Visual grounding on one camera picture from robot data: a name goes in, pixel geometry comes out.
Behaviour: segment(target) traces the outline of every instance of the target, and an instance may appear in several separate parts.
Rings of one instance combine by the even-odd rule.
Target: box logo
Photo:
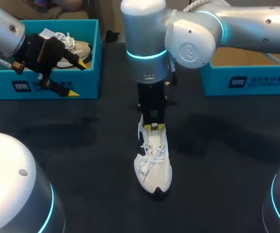
[[[235,76],[231,78],[228,88],[241,88],[245,86],[246,82],[246,76]]]
[[[12,81],[12,84],[16,92],[31,92],[27,81]]]

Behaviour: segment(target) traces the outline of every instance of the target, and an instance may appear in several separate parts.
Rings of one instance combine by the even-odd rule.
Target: cardboard box
[[[280,94],[280,65],[259,52],[219,48],[200,73],[206,96]]]
[[[72,99],[96,99],[99,92],[101,71],[102,41],[98,20],[34,20],[23,21],[26,34],[41,33],[44,28],[53,32],[70,33],[75,40],[88,42],[93,46],[92,61],[86,70],[77,68],[55,69],[51,79],[73,89],[80,96]],[[37,84],[38,74],[26,69],[22,75],[0,65],[0,100],[40,100],[65,99],[58,94],[43,90]],[[24,90],[17,90],[16,84],[24,85]]]

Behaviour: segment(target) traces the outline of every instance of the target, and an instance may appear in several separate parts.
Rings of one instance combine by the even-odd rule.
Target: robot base
[[[60,198],[18,140],[0,133],[0,233],[63,233]]]

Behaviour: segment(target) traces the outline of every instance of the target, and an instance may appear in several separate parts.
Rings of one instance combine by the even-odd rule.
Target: teal box
[[[200,69],[206,96],[280,94],[280,66],[214,67]]]
[[[70,33],[75,40],[88,42],[93,46],[91,68],[55,69],[51,79],[73,89],[79,97],[73,99],[96,99],[99,92],[101,71],[102,40],[98,20],[27,20],[22,21],[26,26],[26,34],[41,33],[44,28],[53,32]],[[37,86],[38,74],[31,70],[24,70],[18,75],[13,70],[0,65],[0,100],[41,100],[41,99],[70,99],[62,98],[58,94],[42,90]],[[16,92],[13,81],[28,83],[31,92]]]

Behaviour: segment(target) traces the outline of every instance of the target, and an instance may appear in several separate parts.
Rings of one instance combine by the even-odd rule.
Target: logo on robot joint
[[[193,44],[184,43],[179,48],[179,55],[186,62],[194,62],[199,57],[199,51]]]

